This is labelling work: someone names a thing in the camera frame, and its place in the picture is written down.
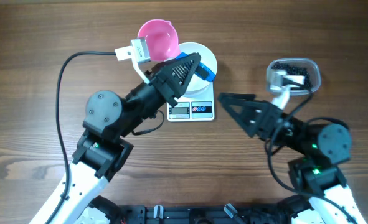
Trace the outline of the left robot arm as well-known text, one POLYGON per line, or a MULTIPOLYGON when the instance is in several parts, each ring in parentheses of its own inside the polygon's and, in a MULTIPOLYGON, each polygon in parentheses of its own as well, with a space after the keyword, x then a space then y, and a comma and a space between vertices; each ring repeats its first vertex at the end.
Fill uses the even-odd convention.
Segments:
POLYGON ((100 196, 123 167, 133 145, 124 140, 144 120, 155 118, 163 104, 177 105, 200 65, 191 53, 156 64, 145 81, 122 98, 110 90, 94 93, 87 101, 84 133, 65 175, 32 223, 118 223, 124 219, 114 203, 100 196))

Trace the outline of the pink scoop blue handle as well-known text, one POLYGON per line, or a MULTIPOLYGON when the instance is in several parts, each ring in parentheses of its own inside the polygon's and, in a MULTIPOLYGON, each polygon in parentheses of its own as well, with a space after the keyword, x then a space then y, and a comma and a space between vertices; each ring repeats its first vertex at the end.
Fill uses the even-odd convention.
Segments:
POLYGON ((193 52, 199 53, 202 59, 210 58, 205 54, 209 49, 202 44, 185 42, 179 45, 178 34, 171 21, 147 21, 139 29, 138 37, 145 38, 150 59, 155 62, 183 58, 193 52))

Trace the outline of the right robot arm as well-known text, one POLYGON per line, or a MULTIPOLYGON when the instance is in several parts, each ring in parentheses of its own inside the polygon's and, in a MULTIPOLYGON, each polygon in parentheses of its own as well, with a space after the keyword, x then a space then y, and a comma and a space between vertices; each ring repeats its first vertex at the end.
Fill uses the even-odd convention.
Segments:
POLYGON ((256 100, 253 94, 221 93, 218 101, 251 138, 264 142, 271 175, 284 189, 307 200, 314 217, 325 223, 364 223, 339 168, 351 158, 349 126, 330 117, 295 118, 312 98, 310 93, 290 113, 271 102, 256 100), (284 147, 302 154, 288 162, 291 185, 278 177, 273 166, 273 157, 284 147))

